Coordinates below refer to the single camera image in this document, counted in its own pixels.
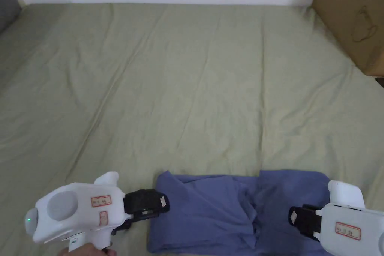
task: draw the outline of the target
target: red label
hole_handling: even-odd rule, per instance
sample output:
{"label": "red label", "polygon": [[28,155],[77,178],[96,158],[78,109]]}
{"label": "red label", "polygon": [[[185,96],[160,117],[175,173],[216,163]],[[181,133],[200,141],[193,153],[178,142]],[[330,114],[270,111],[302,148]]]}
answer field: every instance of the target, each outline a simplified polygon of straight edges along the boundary
{"label": "red label", "polygon": [[335,232],[342,236],[346,236],[355,240],[362,239],[362,230],[359,227],[352,225],[344,224],[341,222],[336,222]]}
{"label": "red label", "polygon": [[108,225],[108,212],[107,211],[101,211],[99,214],[100,214],[99,226],[107,226]]}
{"label": "red label", "polygon": [[91,202],[92,202],[92,207],[100,207],[105,205],[111,205],[112,199],[110,195],[98,196],[98,197],[92,197]]}

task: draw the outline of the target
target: bed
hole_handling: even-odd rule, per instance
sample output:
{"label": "bed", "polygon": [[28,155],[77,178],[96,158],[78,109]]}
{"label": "bed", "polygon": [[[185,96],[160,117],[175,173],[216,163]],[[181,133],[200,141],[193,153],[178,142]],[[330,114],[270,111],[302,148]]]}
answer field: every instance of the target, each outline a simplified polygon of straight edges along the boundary
{"label": "bed", "polygon": [[[1,255],[55,255],[25,212],[107,171],[126,193],[165,170],[319,171],[384,210],[384,90],[309,7],[30,5],[0,66]],[[149,254],[147,228],[112,247]]]}

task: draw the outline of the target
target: white tag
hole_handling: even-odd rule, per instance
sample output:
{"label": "white tag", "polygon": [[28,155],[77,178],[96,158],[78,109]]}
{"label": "white tag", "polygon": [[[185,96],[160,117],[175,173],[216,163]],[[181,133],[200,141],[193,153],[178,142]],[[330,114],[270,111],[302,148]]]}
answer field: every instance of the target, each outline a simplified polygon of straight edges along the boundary
{"label": "white tag", "polygon": [[167,204],[165,203],[164,196],[160,198],[160,202],[161,202],[161,207],[164,207],[165,205],[167,205]]}
{"label": "white tag", "polygon": [[297,214],[295,211],[292,212],[292,215],[291,215],[291,221],[292,223],[294,224],[294,222],[296,221],[296,218],[297,218]]}
{"label": "white tag", "polygon": [[362,230],[359,227],[355,227],[341,222],[336,222],[335,231],[337,234],[347,236],[355,240],[362,239]]}

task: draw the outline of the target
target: white plastic casing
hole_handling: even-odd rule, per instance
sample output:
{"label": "white plastic casing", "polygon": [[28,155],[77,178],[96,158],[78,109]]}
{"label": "white plastic casing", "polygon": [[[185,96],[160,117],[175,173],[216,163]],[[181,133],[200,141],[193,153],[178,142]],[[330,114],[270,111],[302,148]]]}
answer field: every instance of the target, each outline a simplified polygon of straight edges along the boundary
{"label": "white plastic casing", "polygon": [[323,248],[336,256],[384,256],[384,213],[327,204],[318,210]]}
{"label": "white plastic casing", "polygon": [[330,181],[330,202],[321,215],[323,248],[336,256],[384,256],[384,213],[365,209],[362,191],[354,185]]}
{"label": "white plastic casing", "polygon": [[[125,194],[116,187],[117,178],[116,172],[109,172],[99,177],[95,184],[71,183],[39,199],[35,205],[38,221],[33,234],[34,242],[46,243],[71,237],[70,251],[78,244],[88,242],[93,243],[98,249],[109,246],[112,229],[122,225],[127,216],[123,202]],[[65,191],[76,194],[77,209],[67,219],[57,221],[50,217],[52,211],[47,209],[48,203],[53,196],[61,195],[61,192]],[[55,208],[60,209],[64,206],[65,203],[59,203]]]}

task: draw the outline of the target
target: white handle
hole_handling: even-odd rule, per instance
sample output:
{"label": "white handle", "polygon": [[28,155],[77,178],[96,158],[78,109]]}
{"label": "white handle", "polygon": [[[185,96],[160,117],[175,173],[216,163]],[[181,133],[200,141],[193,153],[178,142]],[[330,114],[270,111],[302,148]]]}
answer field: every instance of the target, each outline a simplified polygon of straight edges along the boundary
{"label": "white handle", "polygon": [[78,247],[84,245],[85,243],[87,243],[86,238],[87,237],[86,237],[85,232],[71,236],[69,238],[68,251],[71,252],[71,251],[77,249]]}
{"label": "white handle", "polygon": [[71,252],[86,243],[94,244],[94,246],[99,250],[107,248],[111,245],[112,230],[112,228],[104,228],[71,236],[69,238],[68,251]]}

